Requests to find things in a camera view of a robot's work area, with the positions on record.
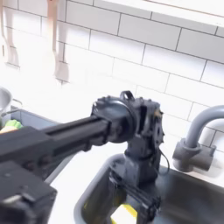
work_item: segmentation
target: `wooden utensil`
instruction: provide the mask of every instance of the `wooden utensil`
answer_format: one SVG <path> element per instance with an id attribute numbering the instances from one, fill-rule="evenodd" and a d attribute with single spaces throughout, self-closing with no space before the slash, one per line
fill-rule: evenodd
<path id="1" fill-rule="evenodd" d="M 0 60 L 9 62 L 11 57 L 11 48 L 4 36 L 4 11 L 3 0 L 0 0 Z"/>
<path id="2" fill-rule="evenodd" d="M 58 70 L 58 55 L 56 53 L 57 14 L 59 0 L 47 0 L 47 63 L 49 73 L 55 74 Z"/>

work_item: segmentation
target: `gray faucet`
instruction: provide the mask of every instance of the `gray faucet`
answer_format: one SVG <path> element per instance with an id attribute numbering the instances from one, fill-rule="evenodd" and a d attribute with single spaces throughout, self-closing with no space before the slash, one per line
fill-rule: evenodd
<path id="1" fill-rule="evenodd" d="M 210 151 L 202 150 L 199 139 L 204 127 L 213 120 L 224 118 L 224 106 L 204 110 L 193 120 L 187 137 L 182 138 L 172 155 L 173 165 L 182 172 L 191 172 L 193 167 L 208 171 L 212 162 L 215 148 Z"/>

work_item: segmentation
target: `stainless steel sink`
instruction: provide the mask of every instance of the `stainless steel sink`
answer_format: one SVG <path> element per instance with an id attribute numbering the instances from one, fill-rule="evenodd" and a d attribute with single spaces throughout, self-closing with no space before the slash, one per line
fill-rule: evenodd
<path id="1" fill-rule="evenodd" d="M 87 190 L 83 193 L 74 209 L 75 223 L 101 223 L 102 207 L 111 201 L 109 196 L 109 165 L 122 155 L 112 157 L 101 168 Z M 142 187 L 151 192 L 152 186 Z M 161 210 L 153 224 L 223 224 L 224 223 L 224 189 L 184 173 L 170 170 L 166 176 L 159 176 L 153 191 L 162 197 Z"/>

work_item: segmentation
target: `black sink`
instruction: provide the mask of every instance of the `black sink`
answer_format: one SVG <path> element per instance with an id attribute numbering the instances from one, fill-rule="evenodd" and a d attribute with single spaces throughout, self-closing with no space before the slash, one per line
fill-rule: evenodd
<path id="1" fill-rule="evenodd" d="M 154 224 L 224 223 L 223 188 L 174 170 L 156 185 L 163 203 Z"/>
<path id="2" fill-rule="evenodd" d="M 74 209 L 75 223 L 93 224 L 96 223 L 92 221 L 95 219 L 95 214 L 103 215 L 99 212 L 101 206 L 105 207 L 109 203 L 109 201 L 105 203 L 105 198 L 109 195 L 107 189 L 109 165 L 117 159 L 123 159 L 123 155 L 116 155 L 106 162 L 81 196 Z M 217 185 L 170 170 L 166 176 L 157 178 L 156 192 L 162 197 L 162 206 L 153 224 L 224 223 L 224 189 Z M 91 202 L 99 198 L 100 203 Z"/>

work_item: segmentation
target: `white tile wall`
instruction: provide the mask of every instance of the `white tile wall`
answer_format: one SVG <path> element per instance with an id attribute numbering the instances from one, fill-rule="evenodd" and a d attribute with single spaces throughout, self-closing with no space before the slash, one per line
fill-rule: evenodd
<path id="1" fill-rule="evenodd" d="M 132 16 L 140 17 L 140 18 L 151 19 L 151 12 L 148 10 L 135 9 L 126 5 L 111 3 L 104 0 L 94 0 L 94 5 L 103 9 L 111 10 L 111 11 L 118 11 L 124 14 L 129 14 Z"/>
<path id="2" fill-rule="evenodd" d="M 153 12 L 151 19 L 154 21 L 162 22 L 169 25 L 176 25 L 179 27 L 185 27 L 190 30 L 199 32 L 207 32 L 215 34 L 216 26 L 210 24 L 202 24 L 192 20 L 183 19 L 180 17 L 171 17 L 164 14 Z"/>
<path id="3" fill-rule="evenodd" d="M 165 91 L 168 73 L 161 72 L 146 66 L 115 59 L 114 77 L 136 83 L 137 85 L 152 88 L 160 92 Z"/>
<path id="4" fill-rule="evenodd" d="M 3 9 L 4 25 L 23 32 L 40 34 L 40 16 L 31 13 L 13 10 L 10 8 Z"/>
<path id="5" fill-rule="evenodd" d="M 87 69 L 83 66 L 69 65 L 66 63 L 59 63 L 59 71 L 56 77 L 62 81 L 73 83 L 79 87 L 84 87 L 87 82 Z"/>
<path id="6" fill-rule="evenodd" d="M 141 63 L 144 55 L 144 44 L 98 31 L 91 32 L 89 49 L 136 63 Z"/>
<path id="7" fill-rule="evenodd" d="M 70 0 L 72 2 L 76 2 L 76 3 L 81 3 L 81 4 L 90 4 L 93 5 L 94 4 L 94 0 Z"/>
<path id="8" fill-rule="evenodd" d="M 3 4 L 8 7 L 4 31 L 13 47 L 10 64 L 0 64 L 0 85 L 22 100 L 25 109 L 69 122 L 89 116 L 96 98 L 129 89 L 161 103 L 166 133 L 161 148 L 172 163 L 175 144 L 186 136 L 193 118 L 224 104 L 223 28 L 216 32 L 215 26 L 157 13 L 152 21 L 150 11 L 102 0 L 59 0 L 60 63 L 54 77 L 40 63 L 45 57 L 47 1 Z M 223 132 L 224 119 L 206 126 L 199 142 L 217 145 L 213 166 L 210 172 L 190 173 L 221 186 L 217 172 L 224 170 Z"/>
<path id="9" fill-rule="evenodd" d="M 178 42 L 178 52 L 224 62 L 224 38 L 183 29 Z"/>
<path id="10" fill-rule="evenodd" d="M 223 88 L 210 86 L 176 75 L 170 76 L 166 93 L 211 107 L 224 104 L 224 98 L 221 97 L 221 95 L 224 95 Z"/>
<path id="11" fill-rule="evenodd" d="M 65 62 L 74 65 L 86 65 L 86 57 L 88 51 L 77 46 L 66 45 L 65 46 Z"/>
<path id="12" fill-rule="evenodd" d="M 89 52 L 76 46 L 66 45 L 65 62 L 80 70 L 85 69 L 88 75 L 111 75 L 114 59 L 97 52 Z"/>
<path id="13" fill-rule="evenodd" d="M 47 16 L 47 1 L 46 0 L 18 0 L 18 8 L 21 11 L 28 11 L 43 17 Z M 66 19 L 67 0 L 59 0 L 58 3 L 58 20 L 65 21 Z"/>
<path id="14" fill-rule="evenodd" d="M 224 28 L 223 27 L 219 27 L 218 31 L 216 32 L 216 35 L 224 37 Z"/>
<path id="15" fill-rule="evenodd" d="M 3 6 L 17 9 L 18 8 L 18 0 L 3 0 Z"/>
<path id="16" fill-rule="evenodd" d="M 42 18 L 42 35 L 47 35 L 47 20 Z M 90 30 L 73 24 L 58 22 L 57 40 L 88 49 Z"/>
<path id="17" fill-rule="evenodd" d="M 97 31 L 117 34 L 120 14 L 85 4 L 67 2 L 66 21 Z"/>
<path id="18" fill-rule="evenodd" d="M 217 131 L 215 133 L 214 139 L 213 139 L 213 145 L 215 145 L 217 147 L 217 149 L 219 151 L 224 152 L 224 133 L 221 133 L 219 131 Z"/>
<path id="19" fill-rule="evenodd" d="M 224 88 L 224 65 L 208 61 L 201 80 L 208 84 Z"/>
<path id="20" fill-rule="evenodd" d="M 206 61 L 183 53 L 147 45 L 143 56 L 143 64 L 147 67 L 155 67 L 159 70 L 199 81 Z"/>
<path id="21" fill-rule="evenodd" d="M 122 15 L 119 36 L 175 50 L 180 28 L 147 19 Z"/>
<path id="22" fill-rule="evenodd" d="M 164 113 L 185 120 L 189 116 L 191 107 L 193 105 L 193 103 L 190 101 L 179 99 L 178 97 L 174 97 L 168 94 L 162 94 L 144 87 L 137 88 L 136 96 L 142 96 L 145 99 L 152 99 L 155 102 L 159 102 L 160 108 Z"/>

